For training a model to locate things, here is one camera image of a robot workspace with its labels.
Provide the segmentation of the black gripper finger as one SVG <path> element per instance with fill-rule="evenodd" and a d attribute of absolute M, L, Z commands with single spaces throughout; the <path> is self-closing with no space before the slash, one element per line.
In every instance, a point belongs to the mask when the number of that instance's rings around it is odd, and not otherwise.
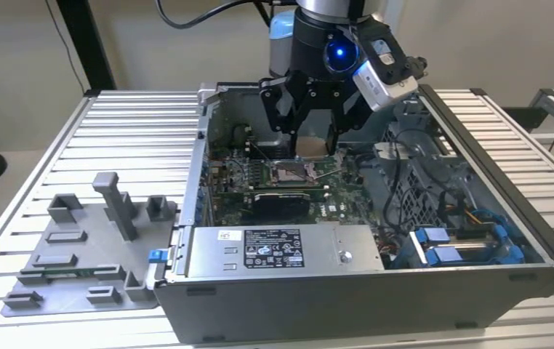
<path fill-rule="evenodd" d="M 360 130 L 371 115 L 367 101 L 352 81 L 335 84 L 331 95 L 331 125 L 328 127 L 327 151 L 335 154 L 339 136 L 349 130 Z"/>
<path fill-rule="evenodd" d="M 307 113 L 300 106 L 308 93 L 308 76 L 301 71 L 288 72 L 281 78 L 263 78 L 259 81 L 260 98 L 273 132 L 289 136 L 288 155 L 296 155 L 297 132 Z"/>

